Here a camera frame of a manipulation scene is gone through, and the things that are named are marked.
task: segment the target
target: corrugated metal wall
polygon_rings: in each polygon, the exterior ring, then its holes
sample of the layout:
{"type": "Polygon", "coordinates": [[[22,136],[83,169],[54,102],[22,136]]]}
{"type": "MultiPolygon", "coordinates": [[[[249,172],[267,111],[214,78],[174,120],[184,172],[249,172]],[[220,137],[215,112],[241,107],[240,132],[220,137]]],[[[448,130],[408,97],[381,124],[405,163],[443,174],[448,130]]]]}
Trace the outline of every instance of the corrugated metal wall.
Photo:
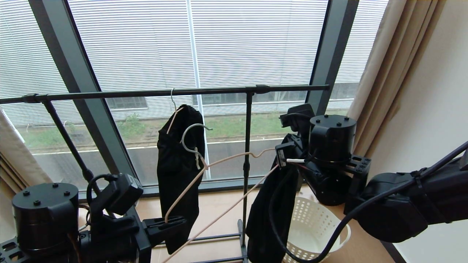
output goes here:
{"type": "MultiPolygon", "coordinates": [[[[104,91],[195,88],[185,0],[69,0],[104,91]]],[[[0,96],[67,92],[26,0],[0,0],[0,96]]],[[[337,82],[359,82],[387,1],[361,0],[337,82]]],[[[326,0],[192,0],[200,86],[307,84],[326,0]]],[[[169,97],[148,108],[112,110],[115,120],[168,117],[169,97]]],[[[175,97],[192,104],[191,96],[175,97]]],[[[332,100],[348,107],[352,100],[332,100]]],[[[299,102],[259,102],[254,112],[284,111],[299,102]]],[[[81,122],[72,102],[55,102],[62,120],[81,122]]],[[[4,105],[14,125],[52,123],[41,105],[4,105]]],[[[206,105],[207,115],[245,112],[241,103],[206,105]]]]}

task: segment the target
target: curtain fold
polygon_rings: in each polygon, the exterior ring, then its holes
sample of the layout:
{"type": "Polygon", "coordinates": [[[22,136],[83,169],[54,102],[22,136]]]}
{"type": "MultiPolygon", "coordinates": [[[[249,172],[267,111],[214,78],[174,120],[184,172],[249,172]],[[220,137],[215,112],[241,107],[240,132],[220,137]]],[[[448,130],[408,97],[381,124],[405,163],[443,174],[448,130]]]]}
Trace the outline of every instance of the curtain fold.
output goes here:
{"type": "Polygon", "coordinates": [[[349,116],[358,121],[354,153],[371,157],[372,145],[419,51],[434,10],[442,1],[396,0],[388,3],[349,116]]]}
{"type": "Polygon", "coordinates": [[[0,107],[0,190],[8,198],[22,189],[51,183],[0,107]]]}

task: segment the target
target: white plastic basket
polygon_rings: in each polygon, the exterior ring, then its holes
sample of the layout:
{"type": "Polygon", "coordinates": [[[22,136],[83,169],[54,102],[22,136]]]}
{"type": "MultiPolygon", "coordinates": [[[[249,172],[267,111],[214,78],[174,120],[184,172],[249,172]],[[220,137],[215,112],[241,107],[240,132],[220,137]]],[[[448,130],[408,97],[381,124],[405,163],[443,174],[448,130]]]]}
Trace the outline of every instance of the white plastic basket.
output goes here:
{"type": "MultiPolygon", "coordinates": [[[[325,206],[312,200],[296,197],[295,202],[287,247],[297,257],[311,260],[325,248],[333,231],[340,223],[340,219],[325,206]]],[[[340,249],[349,240],[351,237],[349,225],[346,225],[346,230],[346,237],[344,239],[341,236],[338,237],[330,253],[340,249]]],[[[295,263],[296,261],[286,254],[283,262],[295,263]]]]}

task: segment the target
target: wooden floor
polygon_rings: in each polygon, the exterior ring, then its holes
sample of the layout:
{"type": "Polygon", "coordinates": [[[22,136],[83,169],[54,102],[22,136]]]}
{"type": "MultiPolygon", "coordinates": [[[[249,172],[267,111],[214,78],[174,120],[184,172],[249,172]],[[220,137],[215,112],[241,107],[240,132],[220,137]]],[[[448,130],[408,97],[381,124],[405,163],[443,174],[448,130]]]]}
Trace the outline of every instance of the wooden floor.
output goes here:
{"type": "MultiPolygon", "coordinates": [[[[248,196],[248,208],[252,204],[256,191],[248,196]]],[[[304,187],[301,196],[314,198],[311,190],[304,187]]],[[[242,196],[241,191],[229,191],[218,193],[200,194],[200,215],[195,222],[191,234],[197,233],[205,224],[219,216],[242,196]]],[[[343,217],[341,207],[329,207],[340,219],[343,217]]],[[[137,211],[141,219],[161,217],[161,208],[157,198],[140,200],[137,211]]],[[[84,212],[80,215],[80,223],[83,223],[84,212]]],[[[201,236],[220,234],[233,234],[237,230],[237,220],[242,218],[242,202],[233,210],[222,217],[212,227],[208,228],[201,236]]],[[[393,263],[394,261],[384,249],[382,244],[369,236],[356,221],[350,222],[351,238],[341,249],[333,252],[325,263],[393,263]]],[[[237,257],[241,255],[239,239],[224,241],[198,242],[188,245],[180,253],[174,256],[170,263],[188,263],[219,258],[237,257]]],[[[160,263],[168,257],[164,246],[157,246],[152,252],[152,263],[160,263]]]]}

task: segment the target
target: black garment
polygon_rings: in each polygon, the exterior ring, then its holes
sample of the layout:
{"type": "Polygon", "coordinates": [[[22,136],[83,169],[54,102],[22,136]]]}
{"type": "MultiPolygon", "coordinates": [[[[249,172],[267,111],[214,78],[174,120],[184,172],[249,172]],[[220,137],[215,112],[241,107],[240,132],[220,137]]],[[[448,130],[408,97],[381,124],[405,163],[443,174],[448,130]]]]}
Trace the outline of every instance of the black garment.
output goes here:
{"type": "MultiPolygon", "coordinates": [[[[287,142],[286,135],[282,143],[287,142]]],[[[285,256],[285,252],[278,245],[278,241],[271,229],[268,218],[268,208],[271,196],[281,182],[288,175],[289,179],[281,189],[273,204],[273,217],[281,240],[286,243],[288,240],[291,216],[294,210],[294,199],[296,197],[298,172],[296,168],[290,166],[279,169],[276,168],[270,176],[265,179],[260,188],[255,201],[250,208],[249,220],[247,221],[246,234],[249,236],[247,255],[252,263],[280,263],[285,256]]]]}
{"type": "MultiPolygon", "coordinates": [[[[203,123],[201,114],[188,105],[182,105],[174,122],[166,134],[170,122],[174,115],[159,131],[158,140],[158,184],[161,203],[162,216],[179,197],[182,191],[197,176],[203,164],[198,160],[200,169],[197,168],[195,154],[187,152],[181,143],[182,135],[185,129],[195,123],[203,123]]],[[[198,152],[205,157],[205,138],[203,127],[196,126],[191,128],[185,135],[185,145],[194,150],[197,147],[198,152]]],[[[172,254],[181,247],[188,239],[190,230],[198,217],[198,186],[202,180],[201,176],[190,190],[183,196],[172,210],[170,216],[183,216],[187,219],[187,225],[184,230],[175,236],[166,240],[168,253],[172,254]]]]}

